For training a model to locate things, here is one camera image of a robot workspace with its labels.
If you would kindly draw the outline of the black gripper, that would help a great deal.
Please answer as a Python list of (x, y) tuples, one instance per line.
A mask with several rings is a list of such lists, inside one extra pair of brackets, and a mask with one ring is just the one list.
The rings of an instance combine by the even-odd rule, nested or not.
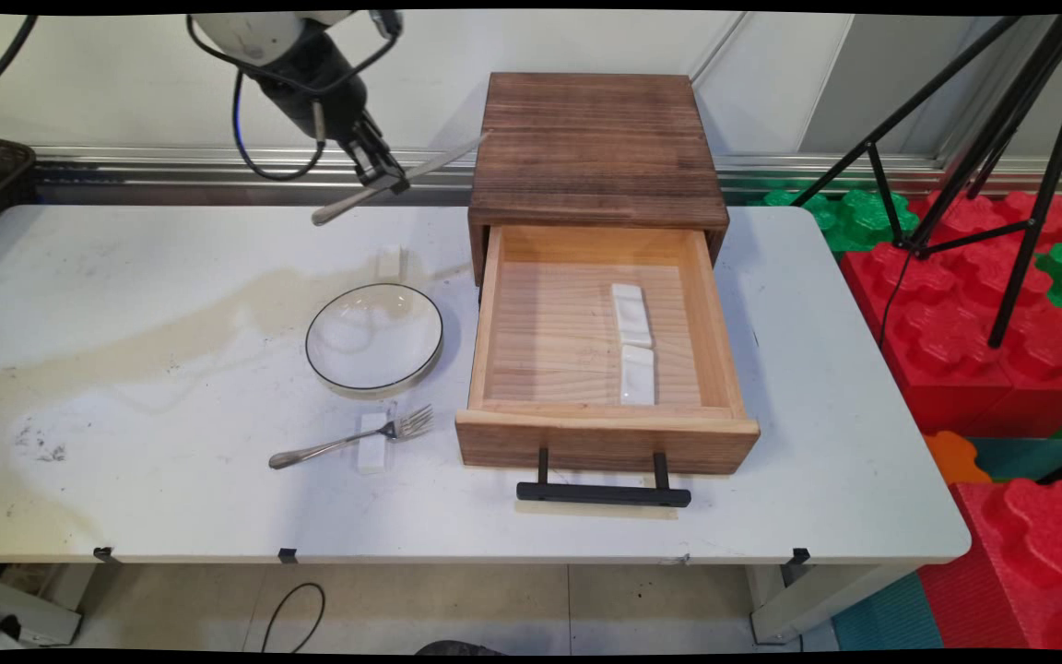
[(260, 47), (262, 71), (254, 80), (277, 108), (310, 139), (349, 140), (347, 155), (363, 186), (402, 194), (407, 172), (367, 110), (361, 78), (383, 51), (353, 65), (321, 27), (291, 27), (260, 39)]

